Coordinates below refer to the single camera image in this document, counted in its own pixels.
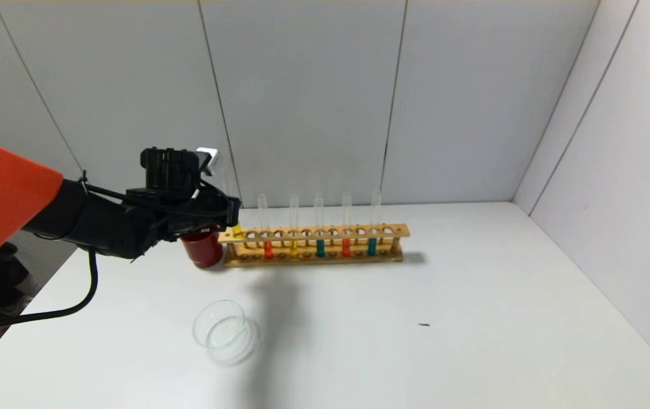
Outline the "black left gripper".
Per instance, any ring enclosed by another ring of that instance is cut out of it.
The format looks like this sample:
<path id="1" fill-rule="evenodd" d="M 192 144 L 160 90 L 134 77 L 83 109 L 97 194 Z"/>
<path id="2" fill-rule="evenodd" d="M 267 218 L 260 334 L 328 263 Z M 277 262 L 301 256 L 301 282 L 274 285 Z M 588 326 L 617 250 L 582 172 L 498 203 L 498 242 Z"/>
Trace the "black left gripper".
<path id="1" fill-rule="evenodd" d="M 194 212 L 205 220 L 205 225 L 216 226 L 218 231 L 239 224 L 241 199 L 225 194 L 213 185 L 200 185 L 194 199 Z"/>

